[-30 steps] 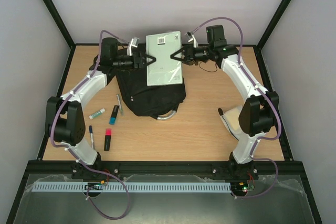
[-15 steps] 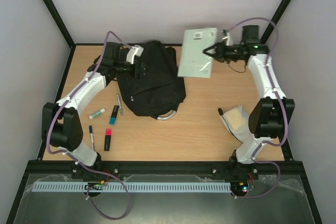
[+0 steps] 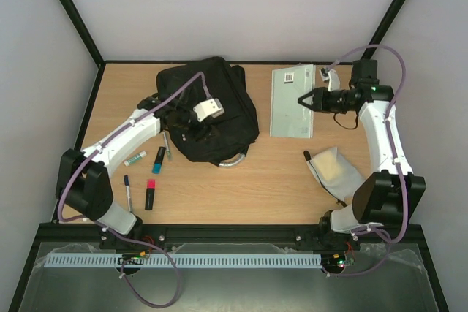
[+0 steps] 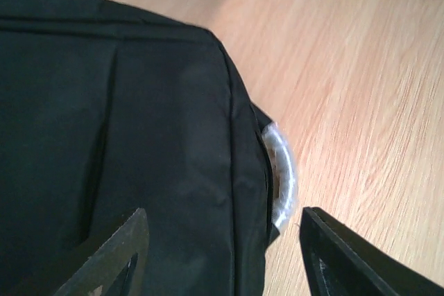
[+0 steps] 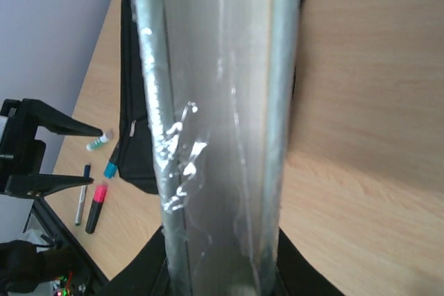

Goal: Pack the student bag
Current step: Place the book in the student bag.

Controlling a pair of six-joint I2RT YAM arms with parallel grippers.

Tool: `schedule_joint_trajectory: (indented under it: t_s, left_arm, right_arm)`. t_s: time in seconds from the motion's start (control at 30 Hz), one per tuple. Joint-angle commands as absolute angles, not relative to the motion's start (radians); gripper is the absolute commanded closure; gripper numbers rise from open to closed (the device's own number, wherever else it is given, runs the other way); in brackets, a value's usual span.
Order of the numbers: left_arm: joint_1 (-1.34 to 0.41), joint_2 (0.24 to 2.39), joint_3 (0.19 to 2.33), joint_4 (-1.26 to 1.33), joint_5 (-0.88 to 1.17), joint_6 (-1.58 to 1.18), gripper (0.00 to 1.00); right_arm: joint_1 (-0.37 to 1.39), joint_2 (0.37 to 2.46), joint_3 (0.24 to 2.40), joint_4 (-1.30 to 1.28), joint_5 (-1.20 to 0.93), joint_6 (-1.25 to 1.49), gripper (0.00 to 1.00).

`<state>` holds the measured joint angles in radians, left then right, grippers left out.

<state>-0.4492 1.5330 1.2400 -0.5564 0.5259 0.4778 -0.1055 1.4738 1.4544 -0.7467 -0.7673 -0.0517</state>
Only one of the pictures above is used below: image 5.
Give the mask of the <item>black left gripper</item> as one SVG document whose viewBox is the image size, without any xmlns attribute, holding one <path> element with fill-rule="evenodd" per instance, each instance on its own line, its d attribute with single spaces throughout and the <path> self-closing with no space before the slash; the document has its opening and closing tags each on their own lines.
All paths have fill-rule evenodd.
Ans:
<svg viewBox="0 0 444 296">
<path fill-rule="evenodd" d="M 46 144 L 35 138 L 42 126 L 52 133 L 100 137 L 103 131 L 77 121 L 41 100 L 6 99 L 1 134 L 1 193 L 21 199 L 39 199 L 75 186 L 89 185 L 91 177 L 40 175 Z"/>
</svg>

